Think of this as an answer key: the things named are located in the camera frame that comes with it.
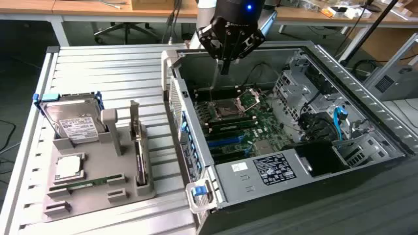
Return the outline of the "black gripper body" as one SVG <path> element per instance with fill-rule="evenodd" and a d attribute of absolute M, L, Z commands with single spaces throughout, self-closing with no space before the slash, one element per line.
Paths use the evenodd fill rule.
<path fill-rule="evenodd" d="M 258 20 L 264 5 L 262 0 L 219 0 L 217 2 L 211 25 L 225 46 L 227 58 L 231 51 L 231 42 L 237 38 L 238 32 L 260 29 Z"/>

